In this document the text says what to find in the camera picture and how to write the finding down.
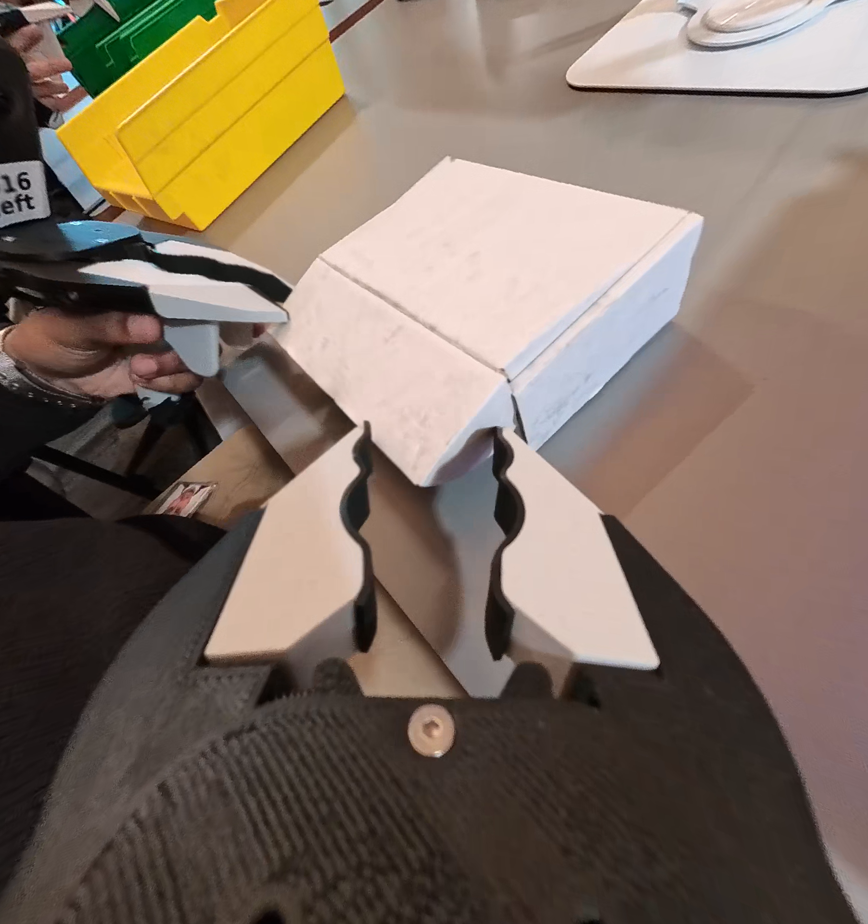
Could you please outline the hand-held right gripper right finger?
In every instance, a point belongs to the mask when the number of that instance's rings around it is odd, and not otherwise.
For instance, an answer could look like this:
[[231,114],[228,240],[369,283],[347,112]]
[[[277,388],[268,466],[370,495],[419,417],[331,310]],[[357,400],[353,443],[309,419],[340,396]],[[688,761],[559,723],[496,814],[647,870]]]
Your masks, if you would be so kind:
[[514,430],[497,429],[491,471],[501,540],[489,566],[491,659],[571,672],[653,672],[660,658],[601,511]]

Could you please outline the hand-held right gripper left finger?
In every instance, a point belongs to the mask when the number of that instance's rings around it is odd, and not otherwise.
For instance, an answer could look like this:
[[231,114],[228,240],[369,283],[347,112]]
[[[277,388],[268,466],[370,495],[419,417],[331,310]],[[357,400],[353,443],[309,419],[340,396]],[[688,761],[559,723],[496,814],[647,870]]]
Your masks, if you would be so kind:
[[361,529],[370,515],[371,445],[365,422],[267,502],[206,663],[317,666],[370,650],[378,606]]

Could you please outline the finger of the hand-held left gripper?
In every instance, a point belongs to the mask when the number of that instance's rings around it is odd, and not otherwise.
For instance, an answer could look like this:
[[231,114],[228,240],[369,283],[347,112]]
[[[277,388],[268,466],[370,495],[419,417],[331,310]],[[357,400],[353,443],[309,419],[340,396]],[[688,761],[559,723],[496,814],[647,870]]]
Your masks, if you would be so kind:
[[197,241],[170,238],[151,246],[151,259],[108,260],[81,270],[83,275],[122,283],[243,283],[276,305],[283,305],[292,287],[261,265],[232,252]]
[[243,283],[148,283],[163,341],[186,368],[202,378],[220,370],[220,327],[230,324],[284,324],[284,307]]

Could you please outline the person's left forearm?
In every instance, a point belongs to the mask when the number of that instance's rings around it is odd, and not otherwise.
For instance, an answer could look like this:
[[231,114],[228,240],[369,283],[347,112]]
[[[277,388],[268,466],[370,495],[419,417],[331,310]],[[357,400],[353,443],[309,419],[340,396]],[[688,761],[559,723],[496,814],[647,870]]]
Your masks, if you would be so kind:
[[[18,322],[0,321],[0,329],[8,324]],[[19,398],[0,385],[0,484],[25,471],[34,450],[91,422],[107,404],[96,410],[54,409]]]

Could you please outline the person's left hand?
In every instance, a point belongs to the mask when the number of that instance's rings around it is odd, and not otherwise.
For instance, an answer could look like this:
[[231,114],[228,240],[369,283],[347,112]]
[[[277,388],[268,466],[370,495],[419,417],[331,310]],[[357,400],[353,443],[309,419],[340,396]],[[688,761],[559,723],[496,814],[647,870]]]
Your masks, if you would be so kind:
[[204,381],[167,348],[160,319],[147,314],[76,316],[39,308],[9,330],[2,348],[42,382],[84,398],[113,399],[139,389],[184,395]]

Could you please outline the silver wristwatch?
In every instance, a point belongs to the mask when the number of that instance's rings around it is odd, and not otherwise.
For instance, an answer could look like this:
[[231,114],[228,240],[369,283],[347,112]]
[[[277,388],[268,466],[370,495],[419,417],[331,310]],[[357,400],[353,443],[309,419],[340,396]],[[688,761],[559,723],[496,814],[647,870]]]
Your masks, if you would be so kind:
[[51,408],[62,410],[96,410],[110,399],[72,393],[50,384],[25,365],[9,356],[4,342],[15,324],[0,329],[0,385],[9,393]]

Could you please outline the printed photo card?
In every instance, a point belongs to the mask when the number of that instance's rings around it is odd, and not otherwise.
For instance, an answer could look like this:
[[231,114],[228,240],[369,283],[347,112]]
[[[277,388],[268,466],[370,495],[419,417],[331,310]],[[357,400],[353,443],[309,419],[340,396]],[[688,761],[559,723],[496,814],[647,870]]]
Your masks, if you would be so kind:
[[215,481],[177,481],[160,498],[149,504],[146,513],[193,517],[205,508],[218,487]]

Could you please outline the yellow plastic bin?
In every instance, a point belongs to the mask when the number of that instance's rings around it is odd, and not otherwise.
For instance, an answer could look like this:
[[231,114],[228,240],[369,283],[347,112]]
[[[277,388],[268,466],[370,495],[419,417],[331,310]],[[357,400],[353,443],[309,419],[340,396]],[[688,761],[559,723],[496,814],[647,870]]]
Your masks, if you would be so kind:
[[108,202],[206,229],[345,96],[319,2],[214,2],[56,136]]

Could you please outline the green plastic bin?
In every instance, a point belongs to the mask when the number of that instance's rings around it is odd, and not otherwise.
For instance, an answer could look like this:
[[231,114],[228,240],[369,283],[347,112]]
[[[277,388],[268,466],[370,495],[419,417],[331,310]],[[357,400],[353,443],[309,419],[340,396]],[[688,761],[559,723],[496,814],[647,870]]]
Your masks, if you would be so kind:
[[95,98],[195,18],[215,15],[214,1],[92,2],[57,38],[75,80]]

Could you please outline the white and wooden document stand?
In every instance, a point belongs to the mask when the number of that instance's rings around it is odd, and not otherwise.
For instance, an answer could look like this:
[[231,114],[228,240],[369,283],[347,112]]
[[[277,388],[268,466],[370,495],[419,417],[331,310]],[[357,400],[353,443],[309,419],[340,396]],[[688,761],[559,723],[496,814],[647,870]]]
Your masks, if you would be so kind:
[[565,80],[575,90],[856,95],[868,91],[868,1],[641,2]]

